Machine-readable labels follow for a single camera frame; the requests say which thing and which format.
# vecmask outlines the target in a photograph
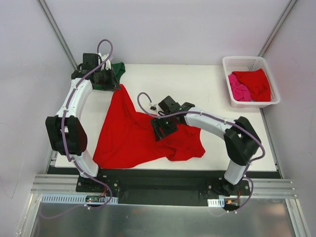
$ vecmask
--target plastic laundry basket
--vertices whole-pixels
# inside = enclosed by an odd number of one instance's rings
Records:
[[[266,60],[262,57],[254,57],[254,56],[230,56],[223,58],[223,66],[227,81],[227,86],[229,89],[229,95],[231,97],[231,105],[232,107],[238,108],[263,108],[268,105],[274,105],[280,102],[280,95],[277,90],[277,86],[275,84],[274,78],[270,72],[268,64]],[[237,101],[233,97],[231,85],[229,83],[228,76],[233,71],[256,71],[258,69],[262,69],[269,81],[270,89],[271,89],[271,101],[270,102],[256,102],[256,101]]]

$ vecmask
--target green cloth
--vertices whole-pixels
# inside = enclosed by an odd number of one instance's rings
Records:
[[[119,83],[120,77],[125,73],[125,65],[124,63],[114,63],[111,64],[111,67],[113,68],[114,74]]]

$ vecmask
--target red cloth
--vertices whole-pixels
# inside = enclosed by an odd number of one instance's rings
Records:
[[[205,150],[200,129],[179,125],[179,130],[155,141],[152,117],[136,112],[123,85],[114,92],[93,160],[101,168],[132,168],[167,157],[171,161],[201,157]]]
[[[247,86],[251,98],[258,102],[271,101],[271,89],[262,69],[252,72],[232,72],[237,80]]]

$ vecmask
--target wall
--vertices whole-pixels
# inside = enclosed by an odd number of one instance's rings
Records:
[[[45,118],[62,105],[72,68],[35,0],[2,1],[0,32],[0,236],[11,237],[47,162]]]
[[[299,1],[269,49],[266,59],[281,102],[264,110],[282,171],[299,189],[312,236],[316,234],[315,11],[316,1]]]
[[[47,0],[77,63],[107,38],[114,44],[115,61],[196,65],[258,55],[287,2]]]

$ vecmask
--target black and white robotic arm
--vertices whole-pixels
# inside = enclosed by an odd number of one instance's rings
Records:
[[[83,63],[72,74],[71,88],[62,108],[54,117],[47,117],[46,119],[46,128],[52,149],[58,151],[61,155],[65,155],[65,143],[61,134],[61,119],[65,110],[67,111],[65,135],[68,152],[72,157],[70,161],[76,161],[79,167],[84,170],[80,173],[83,178],[87,178],[84,173],[91,177],[97,177],[98,175],[98,165],[86,149],[87,135],[80,123],[84,104],[95,86],[101,87],[103,90],[120,89],[110,62],[107,62],[104,68],[94,72],[76,87],[83,75],[99,65],[99,58],[98,54],[83,55]],[[67,106],[69,97],[71,97],[71,101]],[[218,194],[229,196],[238,187],[248,168],[250,158],[259,147],[260,139],[250,122],[244,117],[232,120],[212,115],[187,102],[180,106],[170,96],[167,96],[152,109],[164,114],[164,116],[154,118],[151,121],[156,140],[161,140],[176,132],[178,124],[185,124],[213,133],[225,141],[230,163],[221,185],[212,187],[212,189]],[[249,137],[247,133],[255,137],[257,142]]]

